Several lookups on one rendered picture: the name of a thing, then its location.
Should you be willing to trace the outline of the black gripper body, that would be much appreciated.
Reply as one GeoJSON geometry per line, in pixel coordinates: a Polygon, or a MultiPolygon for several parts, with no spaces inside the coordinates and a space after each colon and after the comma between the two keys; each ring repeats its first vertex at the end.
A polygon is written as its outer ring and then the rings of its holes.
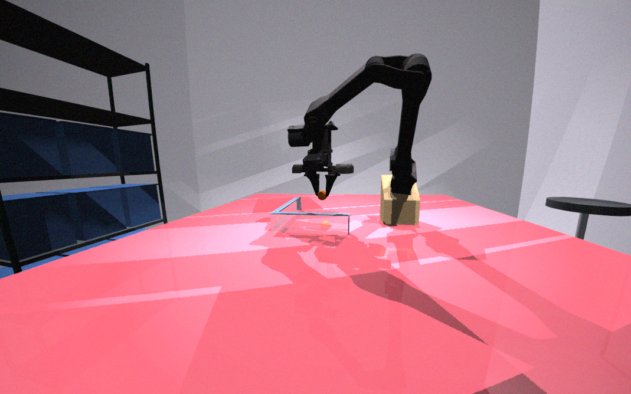
{"type": "Polygon", "coordinates": [[[329,155],[329,164],[326,166],[326,168],[322,166],[320,171],[304,171],[303,164],[293,165],[292,173],[304,172],[305,174],[316,174],[316,172],[329,172],[329,174],[350,174],[354,172],[353,164],[336,164],[336,166],[332,166],[331,145],[327,145],[327,144],[313,145],[311,150],[313,153],[319,153],[319,150],[321,149],[322,149],[322,152],[328,153],[329,155]]]}

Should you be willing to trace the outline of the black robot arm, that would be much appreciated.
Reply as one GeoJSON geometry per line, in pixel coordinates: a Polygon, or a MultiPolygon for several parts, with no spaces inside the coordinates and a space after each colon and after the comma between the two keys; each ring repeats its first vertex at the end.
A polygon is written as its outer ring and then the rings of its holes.
{"type": "MultiPolygon", "coordinates": [[[[368,59],[351,77],[334,89],[328,96],[322,96],[310,104],[304,125],[289,126],[288,143],[290,147],[327,144],[331,145],[331,130],[338,130],[330,121],[334,113],[357,96],[362,90],[381,83],[395,89],[401,89],[402,110],[398,144],[391,149],[390,171],[392,171],[391,192],[411,195],[411,189],[417,182],[416,163],[411,158],[419,106],[427,94],[431,83],[431,69],[425,55],[414,54],[396,56],[374,56],[368,59]]],[[[309,152],[310,151],[310,152],[309,152]]],[[[303,158],[304,171],[320,171],[329,164],[328,153],[319,150],[303,158]]]]}

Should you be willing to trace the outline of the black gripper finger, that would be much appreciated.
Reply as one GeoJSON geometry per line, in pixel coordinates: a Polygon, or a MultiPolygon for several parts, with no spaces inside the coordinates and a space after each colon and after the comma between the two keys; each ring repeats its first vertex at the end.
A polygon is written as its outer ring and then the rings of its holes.
{"type": "Polygon", "coordinates": [[[315,191],[316,196],[318,196],[318,193],[319,193],[319,173],[317,173],[317,174],[304,174],[304,176],[307,176],[308,179],[310,179],[311,184],[313,185],[313,190],[315,191]]]}
{"type": "Polygon", "coordinates": [[[341,174],[325,174],[326,177],[326,196],[329,196],[329,193],[332,189],[332,185],[334,184],[334,181],[336,180],[337,176],[340,176],[341,174]]]}

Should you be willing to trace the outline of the clear glass l-shaped wall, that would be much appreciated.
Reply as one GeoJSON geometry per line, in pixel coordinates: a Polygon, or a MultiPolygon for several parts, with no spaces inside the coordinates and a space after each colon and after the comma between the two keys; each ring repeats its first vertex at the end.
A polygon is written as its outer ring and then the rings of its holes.
{"type": "MultiPolygon", "coordinates": [[[[300,198],[280,212],[299,212],[300,198]]],[[[271,232],[304,234],[348,234],[347,215],[270,214],[271,232]]]]}

